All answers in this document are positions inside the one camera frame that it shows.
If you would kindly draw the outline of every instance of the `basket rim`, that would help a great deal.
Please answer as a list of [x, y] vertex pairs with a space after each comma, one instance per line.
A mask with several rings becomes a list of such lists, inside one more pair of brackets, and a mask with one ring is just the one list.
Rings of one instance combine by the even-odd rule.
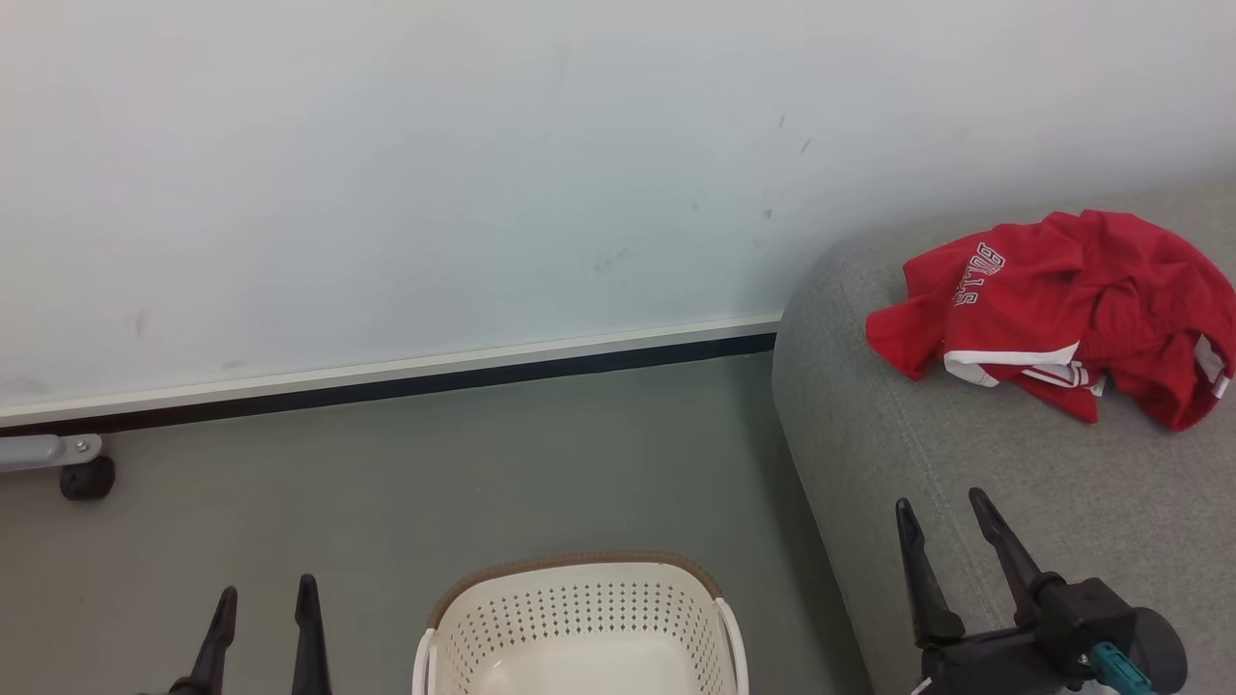
[[510, 563], [506, 565], [497, 565], [489, 569], [473, 573], [459, 581], [454, 586], [446, 590], [446, 594], [438, 600], [434, 605], [434, 612], [429, 616], [429, 629], [438, 629], [442, 622], [442, 617], [446, 615], [446, 610], [450, 608], [451, 603], [455, 602], [465, 591], [493, 579], [501, 579], [503, 576], [510, 576], [514, 574], [523, 574], [528, 571], [548, 570], [555, 568], [567, 568], [572, 565], [601, 565], [601, 564], [618, 564], [618, 563], [651, 563], [658, 565], [672, 565], [676, 566], [691, 576], [696, 578], [700, 584], [703, 585], [708, 595], [716, 600], [721, 599], [721, 586], [716, 580], [695, 560], [684, 558], [676, 553], [664, 553], [658, 550], [612, 550], [604, 553], [576, 553], [572, 555], [556, 555], [551, 558], [541, 558], [536, 560], [524, 560], [520, 563]]

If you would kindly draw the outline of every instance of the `gray sofa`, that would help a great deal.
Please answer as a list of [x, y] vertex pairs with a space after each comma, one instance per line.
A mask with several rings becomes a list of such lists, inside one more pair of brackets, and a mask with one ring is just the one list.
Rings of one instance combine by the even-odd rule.
[[[1044, 570], [1103, 578], [1178, 629], [1185, 693], [1236, 683], [1236, 403], [1170, 434], [1109, 388], [1083, 424], [1014, 386], [937, 369], [912, 382], [866, 345], [864, 320], [905, 299], [910, 257], [1053, 210], [1126, 210], [1236, 278], [1236, 181], [936, 219], [832, 249], [777, 335], [774, 394], [876, 695], [920, 680], [894, 502], [908, 497], [949, 606], [970, 632], [1012, 625], [1012, 600], [967, 498], [983, 487]], [[1234, 397], [1229, 394], [1229, 401]]]

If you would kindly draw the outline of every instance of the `white wall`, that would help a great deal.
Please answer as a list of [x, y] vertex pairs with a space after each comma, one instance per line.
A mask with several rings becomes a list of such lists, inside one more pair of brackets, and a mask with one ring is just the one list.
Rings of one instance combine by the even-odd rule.
[[7, 0], [0, 406], [776, 312], [1236, 163], [1234, 75], [1219, 0]]

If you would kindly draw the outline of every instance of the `plastic basket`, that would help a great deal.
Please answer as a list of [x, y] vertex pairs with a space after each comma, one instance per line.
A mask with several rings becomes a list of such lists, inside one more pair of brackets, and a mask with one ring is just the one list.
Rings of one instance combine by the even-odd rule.
[[439, 601], [413, 695], [748, 695], [721, 589], [666, 553], [606, 553], [476, 574]]

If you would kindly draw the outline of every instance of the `black wheel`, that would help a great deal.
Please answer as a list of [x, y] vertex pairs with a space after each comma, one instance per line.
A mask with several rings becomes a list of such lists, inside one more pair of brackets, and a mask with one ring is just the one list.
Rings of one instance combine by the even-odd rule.
[[111, 492], [112, 482], [116, 482], [116, 464], [106, 456], [61, 469], [61, 495], [72, 502], [103, 500]]

